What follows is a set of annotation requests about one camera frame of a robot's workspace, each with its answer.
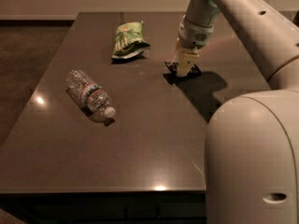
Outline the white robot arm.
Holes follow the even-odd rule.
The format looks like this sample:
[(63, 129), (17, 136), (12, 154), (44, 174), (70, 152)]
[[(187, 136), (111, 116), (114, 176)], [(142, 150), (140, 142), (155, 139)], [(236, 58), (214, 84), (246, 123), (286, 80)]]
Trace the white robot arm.
[(299, 224), (299, 29), (264, 0), (191, 0), (178, 28), (179, 76), (219, 14), (269, 89), (224, 103), (208, 123), (207, 224)]

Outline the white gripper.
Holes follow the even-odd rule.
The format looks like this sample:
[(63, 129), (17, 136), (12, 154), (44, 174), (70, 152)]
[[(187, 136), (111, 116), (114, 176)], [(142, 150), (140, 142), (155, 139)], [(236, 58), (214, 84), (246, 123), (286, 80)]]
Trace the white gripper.
[(178, 28), (178, 39), (174, 49), (172, 64), (184, 68), (191, 68), (196, 64), (199, 53), (197, 50), (187, 50), (197, 47), (204, 47), (214, 32), (214, 27), (202, 27), (191, 23), (186, 16), (182, 20)]

